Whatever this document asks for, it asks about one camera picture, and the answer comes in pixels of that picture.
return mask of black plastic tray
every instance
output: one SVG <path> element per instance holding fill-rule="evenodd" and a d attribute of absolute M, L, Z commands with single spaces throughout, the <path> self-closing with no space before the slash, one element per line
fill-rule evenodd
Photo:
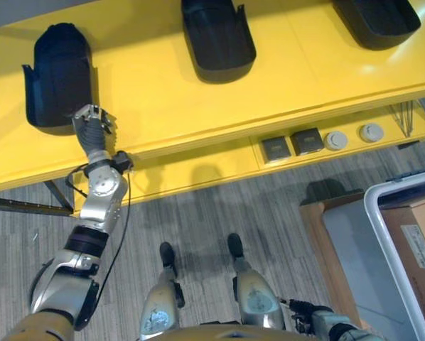
<path fill-rule="evenodd" d="M 372 50 L 404 42 L 421 21 L 407 0 L 333 0 L 355 39 Z"/>
<path fill-rule="evenodd" d="M 71 23 L 50 26 L 34 46 L 34 70 L 23 65 L 23 71 L 33 126 L 69 126 L 73 114 L 92 103 L 90 47 Z"/>
<path fill-rule="evenodd" d="M 246 75 L 257 56 L 244 5 L 231 0 L 183 0 L 185 39 L 195 71 L 206 82 Z"/>

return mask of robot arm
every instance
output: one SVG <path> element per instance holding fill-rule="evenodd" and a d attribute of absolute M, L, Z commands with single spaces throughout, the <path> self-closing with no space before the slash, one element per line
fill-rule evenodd
<path fill-rule="evenodd" d="M 41 340 L 49 340 L 49 335 L 56 335 L 54 340 L 71 340 L 73 331 L 66 332 L 68 326 L 81 330 L 94 313 L 99 284 L 93 276 L 127 192 L 123 168 L 131 166 L 125 153 L 118 154 L 122 162 L 117 164 L 105 150 L 103 131 L 109 132 L 110 125 L 106 115 L 99 107 L 87 105 L 72 119 L 89 161 L 85 169 L 89 193 L 64 248 L 36 276 L 30 293 L 32 315 L 22 320 L 5 340 L 26 340 L 24 334 L 29 332 L 45 333 Z M 47 321 L 55 322 L 57 330 Z"/>

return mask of black cable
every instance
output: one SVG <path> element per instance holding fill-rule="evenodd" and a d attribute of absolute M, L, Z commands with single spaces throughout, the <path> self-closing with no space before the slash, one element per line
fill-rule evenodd
<path fill-rule="evenodd" d="M 113 265 L 116 262 L 116 259 L 118 258 L 118 255 L 119 255 L 119 253 L 121 251 L 122 245 L 124 243 L 124 238 L 125 238 L 126 232 L 127 232 L 127 227 L 129 226 L 130 200 L 131 200 L 131 183 L 130 183 L 130 175 L 129 175 L 129 173 L 127 173 L 127 183 L 129 184 L 129 203 L 127 204 L 127 215 L 126 215 L 126 222 L 124 223 L 124 230 L 122 231 L 122 237 L 121 237 L 121 241 L 120 241 L 119 246 L 118 246 L 118 250 L 116 250 L 116 253 L 114 254 L 112 263 L 110 264 L 110 267 L 108 268 L 108 271 L 107 271 L 107 275 L 105 275 L 105 279 L 104 279 L 104 281 L 102 283 L 102 287 L 101 287 L 100 292 L 99 292 L 99 295 L 97 297 L 96 305 L 94 307 L 94 311 L 96 311 L 96 308 L 99 305 L 100 298 L 102 297 L 102 294 L 104 292 L 105 284 L 108 281 L 108 277 L 110 276 L 110 273 L 112 272 Z"/>
<path fill-rule="evenodd" d="M 73 183 L 70 182 L 70 176 L 73 173 L 76 173 L 78 171 L 81 171 L 84 167 L 86 167 L 88 164 L 87 163 L 83 163 L 82 165 L 78 166 L 77 168 L 75 168 L 74 170 L 72 170 L 68 176 L 65 177 L 64 182 L 65 185 L 68 186 L 69 188 L 72 188 L 73 190 L 76 190 L 77 192 L 79 192 L 79 194 L 81 194 L 83 197 L 87 197 L 87 194 L 85 192 L 83 192 L 81 189 L 76 188 Z"/>

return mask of robot leg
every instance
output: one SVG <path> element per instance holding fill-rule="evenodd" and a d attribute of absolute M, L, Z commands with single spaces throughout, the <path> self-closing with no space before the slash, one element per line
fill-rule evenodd
<path fill-rule="evenodd" d="M 140 319 L 140 340 L 148 340 L 172 329 L 179 328 L 178 308 L 184 306 L 181 287 L 175 282 L 174 251 L 169 243 L 160 247 L 163 271 L 158 283 L 151 289 Z"/>
<path fill-rule="evenodd" d="M 246 261 L 240 236 L 231 234 L 227 241 L 237 274 L 233 278 L 233 291 L 242 324 L 284 330 L 284 314 L 279 300 L 262 275 Z"/>

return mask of plastic storage bin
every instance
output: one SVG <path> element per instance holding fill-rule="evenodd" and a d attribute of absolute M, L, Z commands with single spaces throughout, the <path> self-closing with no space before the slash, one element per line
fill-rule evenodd
<path fill-rule="evenodd" d="M 425 341 L 423 313 L 380 212 L 380 203 L 419 188 L 425 173 L 375 185 L 323 215 L 361 318 L 388 340 Z"/>

